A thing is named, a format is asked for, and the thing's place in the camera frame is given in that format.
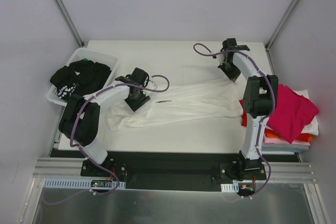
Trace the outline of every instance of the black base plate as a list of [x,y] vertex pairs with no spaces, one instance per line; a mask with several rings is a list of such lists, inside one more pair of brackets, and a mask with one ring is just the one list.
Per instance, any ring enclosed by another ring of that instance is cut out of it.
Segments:
[[[114,172],[120,181],[124,182],[127,176],[127,164],[124,159],[112,158],[108,155],[101,164],[104,168]],[[98,168],[89,160],[84,160],[80,171],[82,177],[110,177],[110,173]]]
[[[221,177],[220,171],[239,158],[238,154],[209,153],[108,152],[108,154],[116,163],[127,165],[124,173],[127,189],[149,190],[220,191],[221,184],[232,183],[232,179],[225,174]],[[77,151],[53,150],[51,157],[83,156]],[[264,158],[269,162],[299,162],[297,155],[264,155]],[[81,171],[82,176],[90,177],[100,177],[99,173],[102,174],[102,178],[109,177],[108,173],[100,169],[90,172],[86,167]]]
[[[232,166],[235,165],[235,163],[223,163],[220,164],[220,172],[221,172],[221,179],[226,180],[228,182],[232,182],[232,176],[230,176],[230,172],[232,170]],[[256,175],[256,180],[266,180],[266,172],[265,172],[265,167],[263,164],[260,165],[259,170],[254,170],[251,172],[244,172],[241,173],[242,175],[242,180],[253,180],[254,175]]]

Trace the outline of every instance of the white table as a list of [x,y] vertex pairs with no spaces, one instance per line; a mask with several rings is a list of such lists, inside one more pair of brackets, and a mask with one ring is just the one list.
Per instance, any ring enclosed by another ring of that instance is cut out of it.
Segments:
[[[218,61],[202,57],[193,50],[196,41],[115,41],[91,40],[88,48],[98,49],[120,59],[116,77],[131,73],[139,67],[149,75],[163,74],[171,84],[190,84],[226,78],[217,69]],[[212,51],[219,51],[221,42],[204,42]],[[266,73],[271,73],[269,61],[261,42],[239,42],[248,45],[251,57]],[[158,84],[164,80],[157,78]],[[246,80],[238,80],[238,94],[244,94]],[[213,118],[140,129],[123,128],[111,132],[106,126],[106,114],[100,120],[98,138],[109,151],[238,153],[245,139],[245,127],[240,118]],[[71,150],[69,140],[62,137],[59,150]]]

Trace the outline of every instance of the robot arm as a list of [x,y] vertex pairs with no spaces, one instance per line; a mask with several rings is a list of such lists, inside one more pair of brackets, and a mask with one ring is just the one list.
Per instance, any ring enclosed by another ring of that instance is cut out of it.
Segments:
[[223,42],[221,52],[212,54],[217,58],[219,66],[225,75],[231,80],[236,81],[242,73],[247,80],[244,92],[243,107],[247,113],[247,130],[245,141],[237,162],[226,169],[226,174],[232,178],[242,181],[251,174],[256,174],[264,169],[261,163],[261,145],[268,116],[272,112],[273,100],[271,92],[277,103],[278,78],[276,75],[264,74],[250,59],[250,49],[246,45],[238,46],[236,39],[227,39]]
[[70,138],[80,108],[94,96],[86,105],[84,113],[76,125],[73,139],[77,145],[83,148],[89,157],[100,165],[108,156],[107,151],[96,138],[100,109],[109,108],[124,100],[133,111],[136,111],[150,100],[148,91],[144,92],[140,88],[129,87],[125,83],[148,87],[152,90],[157,88],[153,82],[149,81],[149,76],[145,71],[135,68],[132,74],[126,77],[120,76],[116,78],[111,85],[95,94],[86,95],[84,97],[73,94],[68,101],[59,123],[60,132]]

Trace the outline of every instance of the gray wall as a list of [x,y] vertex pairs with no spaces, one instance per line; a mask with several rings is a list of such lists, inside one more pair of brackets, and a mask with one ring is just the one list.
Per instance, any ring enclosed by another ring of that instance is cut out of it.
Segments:
[[16,223],[59,107],[50,76],[76,49],[53,0],[0,0],[0,223]]
[[291,0],[63,0],[84,41],[267,42]]
[[320,136],[304,159],[319,177],[324,202],[336,222],[336,0],[302,0],[271,48],[280,82],[308,89],[319,107]]

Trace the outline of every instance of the white laundry basket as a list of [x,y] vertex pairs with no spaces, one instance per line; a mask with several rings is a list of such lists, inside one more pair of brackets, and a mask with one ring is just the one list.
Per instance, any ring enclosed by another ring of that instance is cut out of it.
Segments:
[[[81,48],[78,48],[72,54],[72,56],[66,63],[66,66],[69,66],[70,63],[72,62],[79,61],[82,59],[92,60],[93,62],[99,62],[99,63],[109,66],[111,69],[111,73],[103,88],[111,84],[111,82],[113,81],[114,73],[118,66],[118,58],[116,56],[108,55],[108,54],[105,54],[104,52],[81,47]],[[64,100],[58,98],[57,93],[58,93],[57,88],[54,85],[51,85],[50,89],[47,92],[47,100],[55,104],[66,106],[67,103]]]

